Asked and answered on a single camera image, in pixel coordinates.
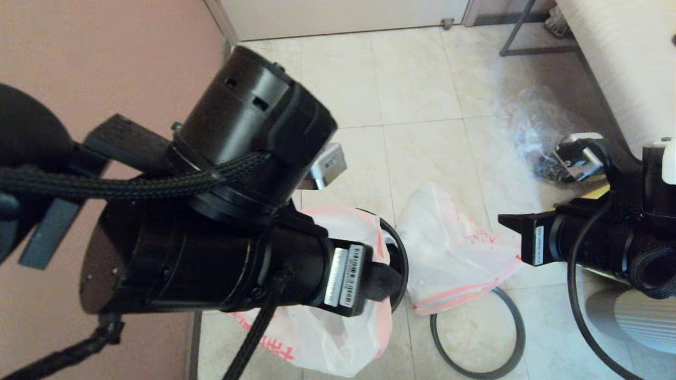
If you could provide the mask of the black round trash bin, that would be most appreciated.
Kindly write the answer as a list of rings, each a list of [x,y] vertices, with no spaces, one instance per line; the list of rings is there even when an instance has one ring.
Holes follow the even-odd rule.
[[[390,258],[390,263],[388,265],[401,272],[401,274],[403,274],[404,276],[404,290],[402,292],[401,298],[399,299],[400,302],[390,303],[391,312],[396,312],[398,306],[401,305],[401,302],[404,299],[404,295],[406,293],[406,288],[408,284],[409,279],[408,254],[406,248],[404,247],[404,243],[402,242],[400,236],[393,228],[393,226],[391,226],[391,224],[389,224],[382,218],[377,217],[377,219],[381,229],[384,231],[383,236],[384,238],[386,238],[386,249],[387,253],[389,253]]]

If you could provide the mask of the yellow fabric bag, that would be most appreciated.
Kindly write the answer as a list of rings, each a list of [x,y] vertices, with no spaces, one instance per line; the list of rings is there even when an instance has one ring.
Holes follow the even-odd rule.
[[[600,200],[608,192],[610,192],[610,190],[611,186],[609,184],[605,184],[602,185],[601,187],[594,188],[589,190],[588,192],[582,193],[581,195],[578,195],[578,197],[586,200]]]

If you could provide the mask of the clear crumpled plastic bag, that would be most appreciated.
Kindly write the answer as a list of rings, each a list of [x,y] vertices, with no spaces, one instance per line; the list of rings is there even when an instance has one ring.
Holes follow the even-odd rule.
[[[511,143],[536,180],[557,187],[569,184],[536,178],[533,162],[539,155],[553,154],[556,144],[568,135],[591,131],[584,118],[567,110],[546,86],[531,86],[512,94],[502,102],[498,115],[505,122]]]

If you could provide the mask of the white red plastic bag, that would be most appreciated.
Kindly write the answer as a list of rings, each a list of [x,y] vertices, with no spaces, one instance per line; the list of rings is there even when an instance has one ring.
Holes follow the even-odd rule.
[[[522,267],[521,237],[478,226],[435,183],[420,186],[397,220],[414,313],[448,311],[492,291]]]

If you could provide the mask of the white ribbed round appliance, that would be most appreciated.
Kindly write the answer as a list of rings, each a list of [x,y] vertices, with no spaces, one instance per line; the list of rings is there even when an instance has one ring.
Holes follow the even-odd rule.
[[[589,271],[602,289],[585,300],[588,320],[604,334],[676,355],[676,297],[655,300],[627,283]]]

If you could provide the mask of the grey patterned shoe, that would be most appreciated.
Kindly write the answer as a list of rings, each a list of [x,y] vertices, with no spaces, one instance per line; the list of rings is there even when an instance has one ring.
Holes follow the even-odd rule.
[[[548,18],[544,22],[544,29],[558,39],[565,39],[571,35],[567,20],[558,5],[549,10]]]

